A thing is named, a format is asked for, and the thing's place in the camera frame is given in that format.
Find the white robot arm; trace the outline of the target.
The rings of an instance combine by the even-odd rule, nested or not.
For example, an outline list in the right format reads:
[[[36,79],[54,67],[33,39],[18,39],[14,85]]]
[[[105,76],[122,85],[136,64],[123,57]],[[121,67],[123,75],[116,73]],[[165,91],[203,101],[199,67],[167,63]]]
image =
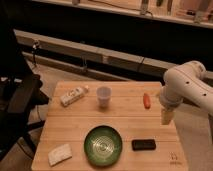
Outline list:
[[[186,98],[213,116],[213,87],[203,82],[205,66],[190,61],[168,69],[163,76],[165,85],[159,92],[163,106],[161,123],[168,125],[174,117],[174,109]]]

